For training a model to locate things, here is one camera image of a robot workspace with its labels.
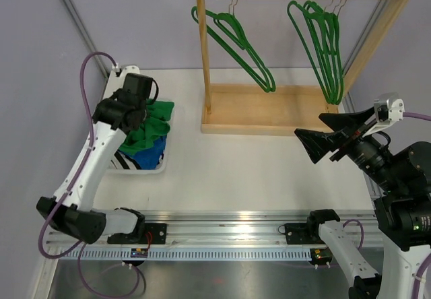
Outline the green tank top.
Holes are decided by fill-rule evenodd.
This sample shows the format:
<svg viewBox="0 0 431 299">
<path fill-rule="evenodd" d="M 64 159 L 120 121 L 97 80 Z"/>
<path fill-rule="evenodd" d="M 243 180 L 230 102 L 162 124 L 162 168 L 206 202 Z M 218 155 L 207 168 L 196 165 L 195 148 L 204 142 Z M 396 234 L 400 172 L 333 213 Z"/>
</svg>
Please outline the green tank top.
<svg viewBox="0 0 431 299">
<path fill-rule="evenodd" d="M 170 132 L 169 121 L 172 118 L 175 103 L 155 101 L 147 106 L 147 117 L 138 130 L 131 131 L 121 144 L 119 151 L 128 155 L 152 148 L 155 142 Z"/>
</svg>

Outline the blue tank top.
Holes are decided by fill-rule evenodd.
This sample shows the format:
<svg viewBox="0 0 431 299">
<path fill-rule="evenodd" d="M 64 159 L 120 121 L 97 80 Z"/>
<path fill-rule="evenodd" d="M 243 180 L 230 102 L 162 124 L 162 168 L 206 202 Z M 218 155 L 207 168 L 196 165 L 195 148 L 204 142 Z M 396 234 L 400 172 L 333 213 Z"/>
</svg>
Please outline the blue tank top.
<svg viewBox="0 0 431 299">
<path fill-rule="evenodd" d="M 131 156 L 131 159 L 140 170 L 155 170 L 164 160 L 165 148 L 166 136 L 162 136 L 154 141 L 154 145 L 151 148 L 137 152 Z"/>
</svg>

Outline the striped black white tank top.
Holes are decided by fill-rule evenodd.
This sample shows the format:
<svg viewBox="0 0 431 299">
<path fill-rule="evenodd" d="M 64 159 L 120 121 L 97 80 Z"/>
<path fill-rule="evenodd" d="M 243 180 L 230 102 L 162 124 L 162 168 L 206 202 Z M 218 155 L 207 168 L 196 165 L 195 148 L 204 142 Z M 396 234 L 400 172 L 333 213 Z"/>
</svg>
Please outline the striped black white tank top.
<svg viewBox="0 0 431 299">
<path fill-rule="evenodd" d="M 141 166 L 136 160 L 120 151 L 115 152 L 109 168 L 113 170 L 141 170 Z"/>
</svg>

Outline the green hanger of blue top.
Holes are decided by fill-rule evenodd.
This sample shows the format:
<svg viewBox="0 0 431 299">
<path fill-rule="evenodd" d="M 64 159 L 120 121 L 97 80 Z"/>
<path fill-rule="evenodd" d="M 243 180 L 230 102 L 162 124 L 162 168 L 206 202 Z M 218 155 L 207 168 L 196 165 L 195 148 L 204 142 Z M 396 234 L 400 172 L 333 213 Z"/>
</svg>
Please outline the green hanger of blue top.
<svg viewBox="0 0 431 299">
<path fill-rule="evenodd" d="M 311 0 L 307 0 L 302 8 L 316 55 L 316 59 L 309 57 L 310 63 L 326 103 L 338 105 L 344 93 L 338 15 Z"/>
</svg>

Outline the green hanger of striped top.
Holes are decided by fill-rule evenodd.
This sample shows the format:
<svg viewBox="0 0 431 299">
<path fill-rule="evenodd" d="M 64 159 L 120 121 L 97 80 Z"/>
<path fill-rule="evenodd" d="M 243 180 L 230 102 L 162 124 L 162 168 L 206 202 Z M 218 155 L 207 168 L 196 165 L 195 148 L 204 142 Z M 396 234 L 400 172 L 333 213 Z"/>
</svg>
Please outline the green hanger of striped top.
<svg viewBox="0 0 431 299">
<path fill-rule="evenodd" d="M 341 51 L 339 47 L 340 25 L 339 12 L 343 0 L 331 12 L 321 9 L 316 12 L 321 42 L 319 43 L 318 60 L 326 88 L 328 104 L 339 105 L 344 93 L 343 69 L 341 65 Z"/>
</svg>

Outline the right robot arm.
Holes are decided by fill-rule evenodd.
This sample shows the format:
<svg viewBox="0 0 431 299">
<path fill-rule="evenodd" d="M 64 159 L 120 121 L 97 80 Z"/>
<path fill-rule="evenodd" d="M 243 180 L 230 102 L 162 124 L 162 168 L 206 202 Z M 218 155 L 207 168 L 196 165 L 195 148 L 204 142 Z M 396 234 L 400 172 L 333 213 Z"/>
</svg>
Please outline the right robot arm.
<svg viewBox="0 0 431 299">
<path fill-rule="evenodd" d="M 383 134 L 385 124 L 403 116 L 402 110 L 323 113 L 329 132 L 296 129 L 312 162 L 344 157 L 371 178 L 383 196 L 374 213 L 384 245 L 383 270 L 377 272 L 348 239 L 340 217 L 332 209 L 310 212 L 306 236 L 323 242 L 341 267 L 350 298 L 421 298 L 430 266 L 430 144 L 419 141 L 392 154 Z"/>
</svg>

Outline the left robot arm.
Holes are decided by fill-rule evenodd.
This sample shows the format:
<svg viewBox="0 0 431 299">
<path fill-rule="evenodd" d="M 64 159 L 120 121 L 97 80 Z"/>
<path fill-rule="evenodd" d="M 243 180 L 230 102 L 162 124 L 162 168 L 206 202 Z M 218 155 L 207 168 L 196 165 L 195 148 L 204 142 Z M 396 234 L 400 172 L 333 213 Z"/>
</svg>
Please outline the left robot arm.
<svg viewBox="0 0 431 299">
<path fill-rule="evenodd" d="M 127 134 L 146 120 L 153 103 L 155 80 L 139 73 L 122 72 L 122 87 L 100 101 L 90 119 L 90 134 L 73 168 L 52 197 L 41 197 L 37 211 L 45 225 L 87 244 L 101 236 L 125 238 L 131 244 L 145 237 L 145 217 L 124 207 L 94 209 L 98 186 Z"/>
</svg>

